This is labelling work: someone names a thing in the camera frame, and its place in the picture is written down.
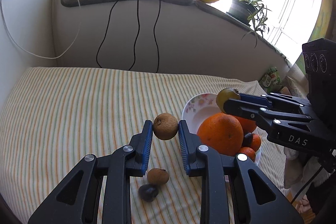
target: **snack package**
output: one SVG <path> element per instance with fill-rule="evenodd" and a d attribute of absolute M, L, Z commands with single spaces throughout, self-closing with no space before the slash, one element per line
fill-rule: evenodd
<path fill-rule="evenodd" d="M 266 91 L 266 93 L 279 91 L 282 88 L 282 85 L 277 68 L 270 68 L 259 81 L 259 85 Z"/>

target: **purple fruit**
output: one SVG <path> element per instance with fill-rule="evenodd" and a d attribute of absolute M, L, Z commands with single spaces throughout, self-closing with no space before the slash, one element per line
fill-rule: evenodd
<path fill-rule="evenodd" d="M 246 133 L 243 139 L 242 147 L 248 147 L 252 143 L 253 140 L 253 134 L 252 133 Z"/>
<path fill-rule="evenodd" d="M 142 185 L 138 190 L 139 196 L 146 202 L 152 202 L 159 194 L 157 186 L 152 184 Z"/>

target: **bed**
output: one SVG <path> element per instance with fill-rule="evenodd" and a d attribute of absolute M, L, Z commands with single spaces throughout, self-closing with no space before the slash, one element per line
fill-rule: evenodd
<path fill-rule="evenodd" d="M 225 87 L 261 95 L 257 81 L 205 75 L 169 75 L 98 68 L 30 68 L 13 88 L 0 117 L 0 193 L 22 223 L 85 155 L 111 154 L 139 133 L 146 119 L 162 112 L 177 119 L 200 93 Z M 283 148 L 262 137 L 259 167 L 285 194 Z M 178 136 L 153 137 L 148 169 L 164 168 L 169 182 L 152 203 L 137 189 L 146 177 L 131 178 L 134 224 L 199 223 L 201 184 L 186 176 Z M 233 210 L 230 204 L 230 219 Z M 102 204 L 98 223 L 101 223 Z"/>

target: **white cable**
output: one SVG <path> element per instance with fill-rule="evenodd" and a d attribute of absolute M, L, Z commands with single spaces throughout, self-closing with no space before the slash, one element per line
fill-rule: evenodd
<path fill-rule="evenodd" d="M 81 10 L 81 4 L 80 4 L 79 0 L 77 0 L 77 1 L 78 1 L 79 11 L 80 11 L 80 10 Z M 15 41 L 14 38 L 12 37 L 11 33 L 9 32 L 8 27 L 7 27 L 7 24 L 6 24 L 6 21 L 5 21 L 5 17 L 4 17 L 3 10 L 2 10 L 2 0 L 0 0 L 0 12 L 1 12 L 1 18 L 2 18 L 2 21 L 3 21 L 3 25 L 4 25 L 4 27 L 5 27 L 5 30 L 6 30 L 6 32 L 7 32 L 7 34 L 8 34 L 8 36 L 10 37 L 11 41 L 12 41 L 17 47 L 19 47 L 21 50 L 23 50 L 24 52 L 27 52 L 27 53 L 29 53 L 29 54 L 31 54 L 31 55 L 36 56 L 36 57 L 45 58 L 45 59 L 58 59 L 58 58 L 60 58 L 63 54 L 65 54 L 65 53 L 67 52 L 67 50 L 70 49 L 70 47 L 73 45 L 73 43 L 74 43 L 75 40 L 77 39 L 78 34 L 79 34 L 79 31 L 80 31 L 80 29 L 81 29 L 81 24 L 82 24 L 82 21 L 80 20 L 80 22 L 79 22 L 79 26 L 78 26 L 78 31 L 77 31 L 77 34 L 76 34 L 76 36 L 75 36 L 75 39 L 73 40 L 73 42 L 70 44 L 70 46 L 69 46 L 69 47 L 68 47 L 68 48 L 67 48 L 61 55 L 59 55 L 58 57 L 45 57 L 45 56 L 40 56 L 40 55 L 34 54 L 34 53 L 32 53 L 32 52 L 29 52 L 29 51 L 25 50 L 24 48 L 22 48 L 19 44 L 16 43 L 16 41 Z"/>

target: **camera lens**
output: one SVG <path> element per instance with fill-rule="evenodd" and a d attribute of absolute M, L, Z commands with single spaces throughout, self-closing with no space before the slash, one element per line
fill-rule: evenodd
<path fill-rule="evenodd" d="M 313 71 L 317 71 L 317 58 L 315 54 L 310 55 L 311 68 Z"/>
<path fill-rule="evenodd" d="M 304 57 L 304 62 L 305 62 L 305 64 L 306 64 L 306 67 L 309 68 L 309 66 L 310 66 L 310 62 L 309 62 L 309 57 L 308 57 L 307 54 L 306 54 L 305 57 Z"/>
<path fill-rule="evenodd" d="M 320 66 L 321 66 L 321 71 L 326 72 L 327 70 L 327 61 L 326 58 L 324 57 L 323 54 L 320 55 Z"/>

